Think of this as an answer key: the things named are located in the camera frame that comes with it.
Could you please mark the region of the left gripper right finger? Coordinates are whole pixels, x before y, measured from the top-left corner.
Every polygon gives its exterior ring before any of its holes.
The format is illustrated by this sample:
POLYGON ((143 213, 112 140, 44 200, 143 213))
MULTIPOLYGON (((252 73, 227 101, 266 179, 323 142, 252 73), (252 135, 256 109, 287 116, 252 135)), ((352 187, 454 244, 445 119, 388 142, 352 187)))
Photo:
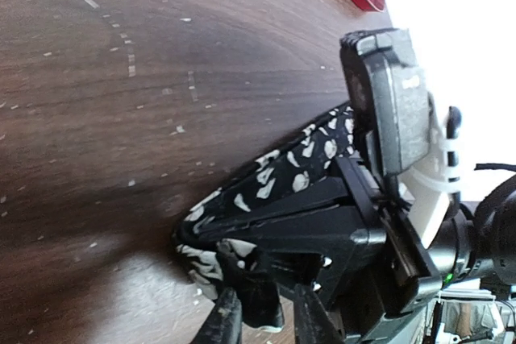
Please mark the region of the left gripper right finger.
POLYGON ((293 314, 296 344, 340 344, 343 342, 318 296, 308 287, 294 288, 293 314))

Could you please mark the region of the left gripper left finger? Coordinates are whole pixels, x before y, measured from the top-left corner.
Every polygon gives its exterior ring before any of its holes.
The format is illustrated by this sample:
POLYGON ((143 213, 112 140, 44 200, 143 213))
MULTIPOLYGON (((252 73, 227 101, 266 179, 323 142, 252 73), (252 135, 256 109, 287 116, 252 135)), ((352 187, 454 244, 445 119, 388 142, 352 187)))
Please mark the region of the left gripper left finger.
POLYGON ((233 288, 225 288, 199 329, 200 344, 242 342, 242 305, 233 288))

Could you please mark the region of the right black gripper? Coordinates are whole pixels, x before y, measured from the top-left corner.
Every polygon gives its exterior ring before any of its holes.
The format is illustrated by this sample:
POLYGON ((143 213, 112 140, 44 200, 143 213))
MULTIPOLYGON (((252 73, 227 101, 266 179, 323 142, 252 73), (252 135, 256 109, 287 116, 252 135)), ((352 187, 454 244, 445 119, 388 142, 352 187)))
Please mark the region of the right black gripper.
POLYGON ((200 206, 181 234, 193 235, 201 276, 228 278, 216 259, 227 242, 237 262, 287 292, 312 284, 324 306, 337 301, 343 342, 389 343, 436 295, 439 271, 403 210, 370 188, 355 160, 337 164, 346 184, 329 177, 257 209, 200 206))

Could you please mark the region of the black white floral tie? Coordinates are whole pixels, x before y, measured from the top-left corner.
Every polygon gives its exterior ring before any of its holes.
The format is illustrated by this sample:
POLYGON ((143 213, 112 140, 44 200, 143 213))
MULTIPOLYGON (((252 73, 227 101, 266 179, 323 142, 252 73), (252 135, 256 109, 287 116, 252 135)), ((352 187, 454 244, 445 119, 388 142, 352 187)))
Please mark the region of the black white floral tie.
POLYGON ((240 239, 203 242, 200 227, 241 219, 319 182, 334 158, 354 152, 353 128, 349 102, 319 115, 300 135, 241 168, 235 178, 198 202, 173 232, 174 250, 185 259, 189 276, 204 295, 216 301, 225 288, 236 290, 249 327, 278 333, 285 324, 264 254, 256 244, 240 239))

